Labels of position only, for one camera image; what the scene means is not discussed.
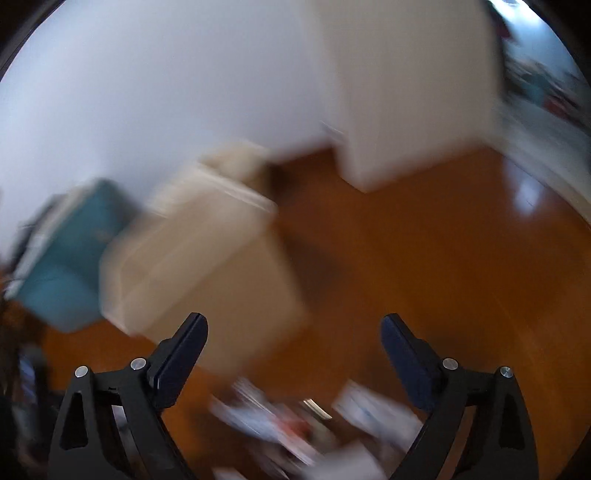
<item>metal screw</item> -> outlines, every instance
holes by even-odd
[[[513,370],[511,367],[501,367],[501,375],[505,378],[513,377]]]
[[[146,366],[146,359],[145,358],[136,358],[135,360],[131,361],[131,368],[133,370],[142,370],[143,367]]]
[[[88,367],[82,365],[81,367],[76,368],[74,375],[78,378],[84,377],[88,373]]]
[[[448,370],[457,370],[457,362],[453,358],[446,358],[443,361],[443,366]]]

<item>white paper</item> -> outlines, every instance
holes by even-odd
[[[408,452],[423,422],[405,405],[349,381],[333,408],[351,425]]]
[[[305,480],[387,480],[378,461],[359,442],[328,453],[303,473]]]
[[[216,480],[246,480],[233,468],[214,468],[213,476]]]

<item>orange wood floor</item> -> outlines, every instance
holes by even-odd
[[[441,356],[471,369],[513,367],[530,411],[542,479],[553,479],[591,423],[591,231],[553,191],[479,150],[363,194],[330,154],[275,174],[278,229],[311,324],[245,372],[272,398],[329,404],[348,378],[406,401],[379,344],[399,313]],[[123,367],[153,345],[107,322],[44,341],[54,386],[78,365]],[[250,470],[241,443],[207,415],[224,385],[195,369],[164,420],[201,474]]]

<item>clutter on floor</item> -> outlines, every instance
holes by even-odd
[[[334,415],[312,399],[272,403],[246,379],[233,390],[234,402],[213,398],[210,410],[256,439],[251,454],[273,478],[385,480],[423,427],[408,407],[350,381],[332,407],[359,432],[357,440],[343,445],[331,429]],[[227,471],[216,477],[232,478]]]

